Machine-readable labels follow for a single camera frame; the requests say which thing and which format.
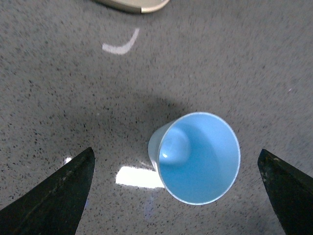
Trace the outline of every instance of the cup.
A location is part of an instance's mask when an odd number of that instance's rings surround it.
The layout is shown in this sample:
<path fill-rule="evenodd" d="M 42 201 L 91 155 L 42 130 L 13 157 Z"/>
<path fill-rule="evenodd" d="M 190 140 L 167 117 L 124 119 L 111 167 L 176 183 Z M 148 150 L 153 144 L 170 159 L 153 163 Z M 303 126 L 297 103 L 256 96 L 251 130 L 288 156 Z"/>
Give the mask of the cup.
<path fill-rule="evenodd" d="M 184 115 L 156 130 L 148 153 L 165 188 L 191 205 L 222 197 L 240 166 L 234 131 L 220 117 L 205 112 Z"/>

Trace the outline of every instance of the speckled surface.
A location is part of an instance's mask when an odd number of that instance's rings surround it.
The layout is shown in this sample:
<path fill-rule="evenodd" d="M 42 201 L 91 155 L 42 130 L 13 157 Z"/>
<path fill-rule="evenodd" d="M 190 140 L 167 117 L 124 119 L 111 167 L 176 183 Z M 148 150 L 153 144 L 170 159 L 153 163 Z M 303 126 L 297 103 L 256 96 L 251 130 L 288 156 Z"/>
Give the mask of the speckled surface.
<path fill-rule="evenodd" d="M 131 15 L 89 0 L 0 0 L 0 209 L 91 146 L 77 234 L 282 235 L 258 168 L 262 148 L 313 176 L 313 1 L 172 0 Z M 102 50 L 138 36 L 123 55 Z M 152 169 L 154 130 L 219 115 L 241 146 L 230 191 L 190 206 L 115 183 Z"/>

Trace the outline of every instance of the white curved mark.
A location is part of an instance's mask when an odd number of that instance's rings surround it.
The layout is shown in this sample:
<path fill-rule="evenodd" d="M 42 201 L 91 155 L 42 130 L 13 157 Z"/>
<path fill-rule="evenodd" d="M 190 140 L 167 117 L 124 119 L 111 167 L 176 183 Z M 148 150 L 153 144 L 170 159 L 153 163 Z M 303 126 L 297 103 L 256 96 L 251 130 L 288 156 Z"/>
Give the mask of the white curved mark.
<path fill-rule="evenodd" d="M 122 45 L 120 47 L 115 47 L 115 46 L 103 43 L 102 49 L 112 54 L 124 55 L 132 48 L 132 46 L 134 45 L 138 37 L 138 34 L 139 34 L 139 28 L 136 28 L 132 38 L 125 45 Z"/>

